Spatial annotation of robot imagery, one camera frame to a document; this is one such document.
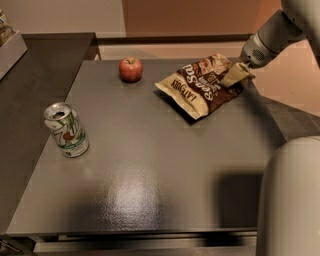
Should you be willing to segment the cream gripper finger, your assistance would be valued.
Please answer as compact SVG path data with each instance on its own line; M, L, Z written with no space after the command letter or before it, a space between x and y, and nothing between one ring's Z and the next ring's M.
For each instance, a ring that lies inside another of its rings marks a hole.
M242 62L234 63L221 80L221 84L225 88L229 88L236 83L245 85L250 76L249 67Z

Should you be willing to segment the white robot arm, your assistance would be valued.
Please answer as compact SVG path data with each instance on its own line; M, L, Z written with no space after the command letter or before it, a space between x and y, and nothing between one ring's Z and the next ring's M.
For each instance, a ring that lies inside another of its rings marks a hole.
M229 87L306 39L320 55L320 0L281 0L223 78ZM320 256L320 137L294 139L269 160L261 185L256 256Z

